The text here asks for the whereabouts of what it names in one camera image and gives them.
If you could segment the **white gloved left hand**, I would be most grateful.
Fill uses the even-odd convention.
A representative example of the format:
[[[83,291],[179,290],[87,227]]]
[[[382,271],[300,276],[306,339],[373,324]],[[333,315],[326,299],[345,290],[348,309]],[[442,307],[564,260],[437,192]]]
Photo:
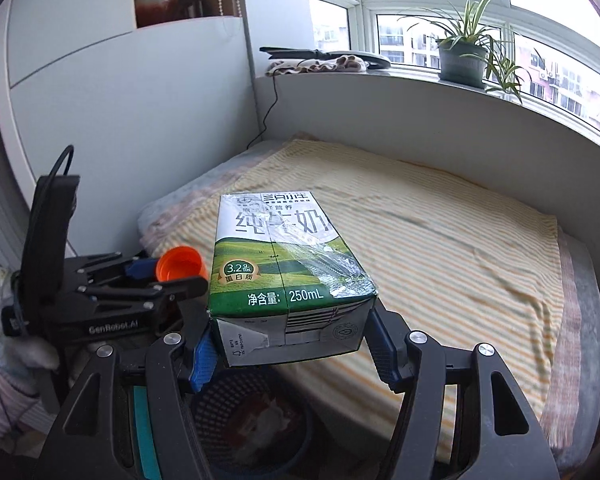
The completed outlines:
[[[5,338],[0,343],[0,393],[13,398],[36,398],[38,370],[57,370],[59,356],[54,347],[35,336]]]

